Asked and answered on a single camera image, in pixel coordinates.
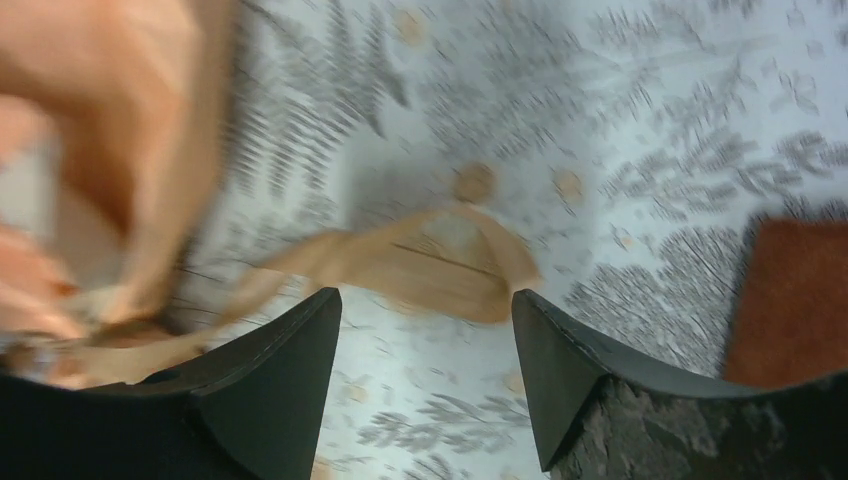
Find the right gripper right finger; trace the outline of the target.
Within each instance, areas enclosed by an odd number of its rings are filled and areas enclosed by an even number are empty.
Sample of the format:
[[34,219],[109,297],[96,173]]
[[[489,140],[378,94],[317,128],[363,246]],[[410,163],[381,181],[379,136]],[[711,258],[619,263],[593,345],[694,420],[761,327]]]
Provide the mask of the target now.
[[847,376],[779,390],[698,375],[530,290],[512,318],[546,472],[843,472]]

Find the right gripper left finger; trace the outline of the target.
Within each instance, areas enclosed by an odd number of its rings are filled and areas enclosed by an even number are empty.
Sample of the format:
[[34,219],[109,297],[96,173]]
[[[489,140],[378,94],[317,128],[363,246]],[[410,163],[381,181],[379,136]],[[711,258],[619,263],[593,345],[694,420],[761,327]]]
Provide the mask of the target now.
[[1,379],[5,479],[306,479],[339,337],[325,288],[135,385]]

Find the tan ribbon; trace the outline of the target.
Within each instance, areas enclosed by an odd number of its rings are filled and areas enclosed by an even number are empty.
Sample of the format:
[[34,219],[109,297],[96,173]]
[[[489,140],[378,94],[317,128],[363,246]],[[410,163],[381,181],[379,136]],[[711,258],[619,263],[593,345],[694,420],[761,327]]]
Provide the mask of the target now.
[[[460,217],[477,231],[479,244],[490,253],[488,267],[475,268],[409,245],[443,215]],[[309,237],[247,271],[211,326],[133,347],[105,347],[101,338],[67,343],[58,347],[45,381],[67,389],[137,384],[192,358],[221,330],[268,303],[292,276],[305,278],[305,296],[322,287],[351,285],[482,324],[506,321],[513,294],[542,280],[518,236],[475,207],[456,204],[364,233],[334,230]]]

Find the beige orange wrapping paper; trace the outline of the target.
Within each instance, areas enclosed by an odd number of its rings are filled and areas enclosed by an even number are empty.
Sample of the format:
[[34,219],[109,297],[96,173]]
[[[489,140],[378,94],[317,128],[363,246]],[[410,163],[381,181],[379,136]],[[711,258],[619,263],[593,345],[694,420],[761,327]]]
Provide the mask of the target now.
[[232,1],[5,1],[1,160],[58,143],[52,242],[1,232],[1,324],[62,339],[153,315],[223,167]]

